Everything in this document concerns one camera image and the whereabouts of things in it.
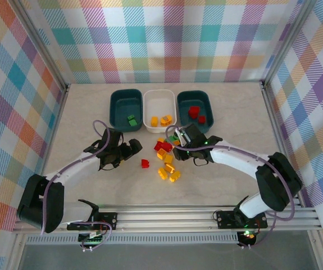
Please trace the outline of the dark teal plastic container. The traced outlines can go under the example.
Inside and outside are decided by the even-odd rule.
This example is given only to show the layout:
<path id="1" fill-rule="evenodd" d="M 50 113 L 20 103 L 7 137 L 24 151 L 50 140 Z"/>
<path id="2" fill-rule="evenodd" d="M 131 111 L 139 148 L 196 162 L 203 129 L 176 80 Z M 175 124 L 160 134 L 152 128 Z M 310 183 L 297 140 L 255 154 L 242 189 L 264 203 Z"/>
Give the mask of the dark teal plastic container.
<path id="1" fill-rule="evenodd" d="M 137 126 L 130 126 L 128 116 L 134 115 Z M 120 132 L 136 132 L 142 126 L 143 96 L 138 89 L 120 89 L 110 97 L 110 124 Z"/>
<path id="2" fill-rule="evenodd" d="M 177 105 L 180 116 L 180 124 L 187 125 L 190 123 L 195 124 L 202 133 L 207 133 L 214 124 L 213 112 L 209 96 L 206 92 L 201 90 L 183 91 L 177 96 Z M 188 115 L 188 110 L 191 106 L 199 106 L 199 115 L 206 117 L 205 124 L 198 123 L 198 117 L 191 119 Z"/>

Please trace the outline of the white plastic container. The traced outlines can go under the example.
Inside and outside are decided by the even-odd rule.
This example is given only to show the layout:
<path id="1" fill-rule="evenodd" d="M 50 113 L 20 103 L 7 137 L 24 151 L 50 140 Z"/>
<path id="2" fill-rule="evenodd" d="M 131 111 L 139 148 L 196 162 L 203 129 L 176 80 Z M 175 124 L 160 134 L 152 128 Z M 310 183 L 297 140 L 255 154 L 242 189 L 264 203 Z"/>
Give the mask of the white plastic container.
<path id="1" fill-rule="evenodd" d="M 143 95 L 143 124 L 150 133 L 164 133 L 168 126 L 161 126 L 160 119 L 165 115 L 171 115 L 171 125 L 177 122 L 176 99 L 172 91 L 168 89 L 155 89 L 146 91 Z M 158 126 L 151 127 L 151 117 L 158 117 Z"/>

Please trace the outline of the black controller board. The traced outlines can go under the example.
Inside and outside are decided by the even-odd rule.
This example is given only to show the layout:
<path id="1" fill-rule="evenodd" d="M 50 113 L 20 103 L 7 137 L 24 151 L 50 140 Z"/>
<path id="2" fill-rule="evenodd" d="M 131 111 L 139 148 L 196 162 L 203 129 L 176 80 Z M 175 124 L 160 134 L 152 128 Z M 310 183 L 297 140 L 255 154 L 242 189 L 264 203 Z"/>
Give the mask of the black controller board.
<path id="1" fill-rule="evenodd" d="M 78 234 L 78 242 L 84 246 L 95 246 L 103 241 L 103 233 L 101 232 L 87 232 Z"/>

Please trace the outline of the aluminum side rail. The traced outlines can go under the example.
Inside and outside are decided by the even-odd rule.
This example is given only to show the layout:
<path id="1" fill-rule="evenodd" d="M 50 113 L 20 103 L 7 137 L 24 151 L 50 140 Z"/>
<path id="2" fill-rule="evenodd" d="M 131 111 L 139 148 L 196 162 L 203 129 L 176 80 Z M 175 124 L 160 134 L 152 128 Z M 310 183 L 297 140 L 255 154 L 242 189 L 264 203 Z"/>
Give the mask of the aluminum side rail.
<path id="1" fill-rule="evenodd" d="M 52 133 L 51 133 L 51 137 L 50 137 L 51 140 L 49 142 L 49 145 L 46 148 L 46 156 L 45 156 L 45 159 L 44 159 L 42 167 L 41 167 L 41 171 L 40 171 L 41 173 L 44 173 L 44 171 L 45 171 L 45 169 L 47 167 L 47 163 L 48 163 L 48 160 L 49 160 L 49 157 L 50 157 L 50 154 L 51 154 L 51 149 L 52 149 L 54 140 L 56 138 L 58 126 L 60 124 L 62 114 L 63 114 L 64 108 L 65 108 L 65 104 L 66 104 L 66 101 L 67 101 L 67 97 L 69 95 L 70 87 L 71 87 L 71 84 L 67 84 L 65 86 L 65 88 L 63 89 L 61 103 L 60 103 L 58 114 L 56 116 L 56 119 L 55 119 L 55 122 L 54 122 L 54 125 L 53 125 L 53 129 L 52 129 Z"/>
<path id="2" fill-rule="evenodd" d="M 286 157 L 289 157 L 285 142 L 283 140 L 283 134 L 277 121 L 276 112 L 271 102 L 270 91 L 264 80 L 260 81 L 260 89 L 266 106 L 267 114 L 271 122 L 272 131 L 276 140 L 277 147 L 280 152 L 282 152 Z"/>

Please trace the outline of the long aluminum base rail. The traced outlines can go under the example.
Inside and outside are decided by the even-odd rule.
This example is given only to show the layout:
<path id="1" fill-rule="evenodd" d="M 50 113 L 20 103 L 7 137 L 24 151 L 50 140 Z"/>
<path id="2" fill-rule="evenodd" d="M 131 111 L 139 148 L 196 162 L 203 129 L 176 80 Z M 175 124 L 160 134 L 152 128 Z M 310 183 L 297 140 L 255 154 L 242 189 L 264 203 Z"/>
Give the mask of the long aluminum base rail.
<path id="1" fill-rule="evenodd" d="M 294 210 L 286 208 L 278 213 L 278 219 L 266 215 L 268 227 L 259 229 L 218 229 L 213 213 L 217 210 L 233 210 L 231 207 L 214 205 L 177 206 L 177 205 L 107 205 L 98 212 L 117 212 L 115 233 L 174 233 L 174 232 L 256 232 L 268 231 L 271 228 L 279 231 L 309 231 L 320 230 L 321 223 L 313 208 Z"/>

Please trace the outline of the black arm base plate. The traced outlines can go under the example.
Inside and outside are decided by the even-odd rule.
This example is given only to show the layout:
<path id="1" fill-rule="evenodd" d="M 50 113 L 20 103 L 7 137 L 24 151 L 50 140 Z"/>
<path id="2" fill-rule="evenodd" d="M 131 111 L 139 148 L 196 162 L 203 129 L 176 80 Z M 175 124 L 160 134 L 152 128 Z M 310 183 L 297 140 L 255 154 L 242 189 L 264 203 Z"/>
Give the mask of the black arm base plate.
<path id="1" fill-rule="evenodd" d="M 111 225 L 112 229 L 116 229 L 117 212 L 97 212 L 93 215 L 94 222 L 105 222 Z"/>
<path id="2" fill-rule="evenodd" d="M 268 227 L 264 213 L 248 218 L 240 211 L 217 210 L 213 213 L 213 219 L 217 222 L 218 229 L 259 229 Z"/>

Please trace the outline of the aluminum frame post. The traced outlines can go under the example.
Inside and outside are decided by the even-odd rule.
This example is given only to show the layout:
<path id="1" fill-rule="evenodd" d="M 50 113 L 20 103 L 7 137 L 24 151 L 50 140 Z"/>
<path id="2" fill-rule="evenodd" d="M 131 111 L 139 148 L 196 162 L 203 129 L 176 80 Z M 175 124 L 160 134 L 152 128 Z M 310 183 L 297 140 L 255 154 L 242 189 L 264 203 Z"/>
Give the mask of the aluminum frame post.
<path id="1" fill-rule="evenodd" d="M 51 74 L 55 78 L 58 86 L 64 91 L 68 91 L 69 84 L 65 82 L 64 78 L 61 75 L 56 63 L 54 62 L 49 50 L 47 49 L 46 44 L 43 42 L 37 27 L 34 25 L 32 19 L 30 18 L 28 12 L 21 3 L 21 0 L 8 0 L 9 4 L 16 13 L 16 16 L 20 19 L 22 25 L 26 29 L 26 32 L 30 40 L 35 45 L 35 48 L 40 53 L 42 59 L 46 63 L 46 66 L 49 68 Z"/>
<path id="2" fill-rule="evenodd" d="M 271 84 L 316 3 L 317 0 L 296 0 L 295 7 L 280 34 L 276 47 L 266 65 L 263 78 L 260 80 L 262 89 L 266 89 Z"/>

